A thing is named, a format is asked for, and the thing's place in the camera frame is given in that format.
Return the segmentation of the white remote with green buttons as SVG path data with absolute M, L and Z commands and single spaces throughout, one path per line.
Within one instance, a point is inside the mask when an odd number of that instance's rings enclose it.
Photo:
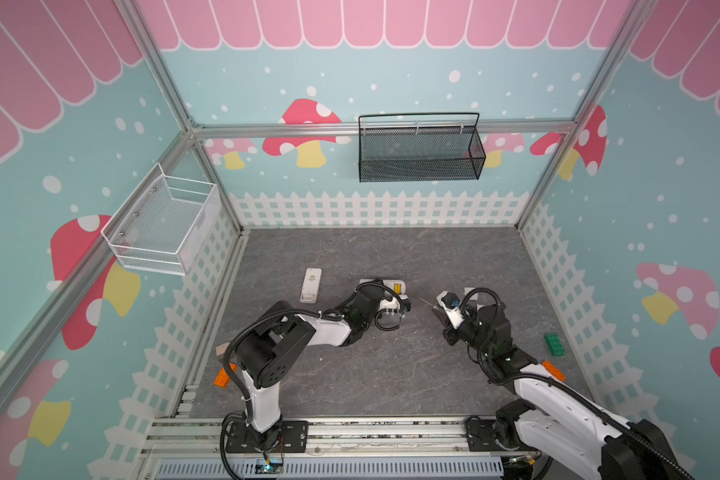
M 319 296 L 319 288 L 322 278 L 321 268 L 307 268 L 303 279 L 300 302 L 303 304 L 315 304 Z

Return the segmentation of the white air conditioner remote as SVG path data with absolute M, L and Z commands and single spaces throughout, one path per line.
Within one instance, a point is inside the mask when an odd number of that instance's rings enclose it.
M 402 284 L 402 293 L 397 294 L 393 290 L 393 284 L 394 283 L 401 283 Z M 390 290 L 394 291 L 396 295 L 407 295 L 407 285 L 403 280 L 395 280 L 395 279 L 381 279 L 381 278 L 364 278 L 361 279 L 357 291 L 359 291 L 361 294 L 370 297 L 370 298 L 377 298 L 377 299 L 389 299 L 393 297 L 393 294 L 390 293 Z

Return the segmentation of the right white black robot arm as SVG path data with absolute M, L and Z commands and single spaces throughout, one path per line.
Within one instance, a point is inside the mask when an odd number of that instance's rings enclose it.
M 447 342 L 464 343 L 488 382 L 516 397 L 495 414 L 498 446 L 539 450 L 583 479 L 690 478 L 659 427 L 617 415 L 565 384 L 562 374 L 515 344 L 495 291 L 484 291 L 491 305 L 470 302 L 480 292 L 443 291 L 435 310 Z

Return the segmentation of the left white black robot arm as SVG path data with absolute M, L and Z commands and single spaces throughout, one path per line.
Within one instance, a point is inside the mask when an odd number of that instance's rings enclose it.
M 303 453 L 306 421 L 283 418 L 280 382 L 304 351 L 312 346 L 348 347 L 374 326 L 381 331 L 400 328 L 401 318 L 411 310 L 402 280 L 362 280 L 352 294 L 326 311 L 309 311 L 279 301 L 251 325 L 243 328 L 217 354 L 221 370 L 218 386 L 235 384 L 244 410 L 222 421 L 220 454 Z

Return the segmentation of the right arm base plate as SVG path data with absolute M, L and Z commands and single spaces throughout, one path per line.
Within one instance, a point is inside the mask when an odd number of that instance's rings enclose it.
M 517 451 L 519 440 L 510 426 L 496 419 L 470 416 L 464 422 L 470 452 Z

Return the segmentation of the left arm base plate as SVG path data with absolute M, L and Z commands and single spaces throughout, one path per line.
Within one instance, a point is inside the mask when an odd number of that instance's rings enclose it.
M 308 437 L 307 421 L 280 420 L 266 432 L 258 432 L 244 420 L 233 419 L 227 427 L 226 453 L 304 453 Z

